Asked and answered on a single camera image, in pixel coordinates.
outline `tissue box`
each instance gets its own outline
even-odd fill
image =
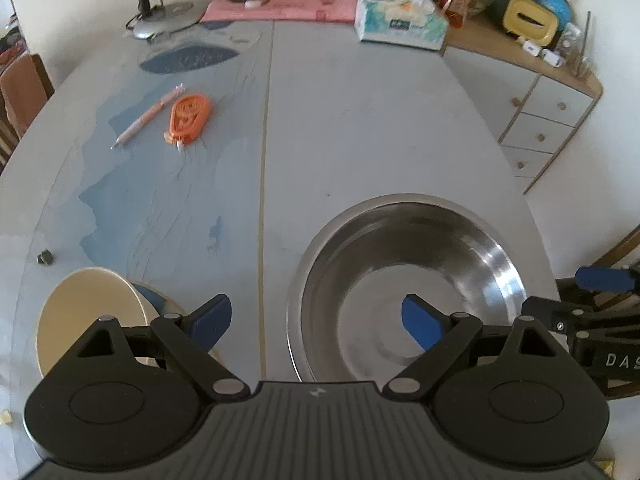
[[[361,41],[440,50],[449,21],[408,0],[358,0],[355,27]]]

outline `cream colored container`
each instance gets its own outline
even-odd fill
[[[76,270],[44,305],[36,334],[40,373],[46,375],[98,317],[111,314],[122,326],[143,326],[158,317],[151,304],[121,275],[103,267]]]

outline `pen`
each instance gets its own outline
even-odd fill
[[[177,87],[171,90],[168,94],[162,96],[162,98],[154,104],[149,110],[143,113],[139,118],[137,118],[129,128],[124,130],[116,139],[111,149],[116,146],[121,146],[125,142],[127,142],[131,137],[133,137],[136,133],[138,133],[142,127],[147,124],[151,119],[153,119],[160,110],[162,110],[165,106],[167,106],[171,101],[178,97],[182,92],[184,92],[184,85],[180,83]]]

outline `metal basin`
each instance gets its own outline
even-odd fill
[[[367,200],[331,220],[289,291],[287,337],[300,380],[382,385],[422,353],[404,330],[415,293],[446,314],[510,324],[526,293],[491,228],[442,199]]]

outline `pink plastic bag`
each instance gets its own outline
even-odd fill
[[[213,0],[201,22],[226,20],[296,20],[353,23],[358,0]]]

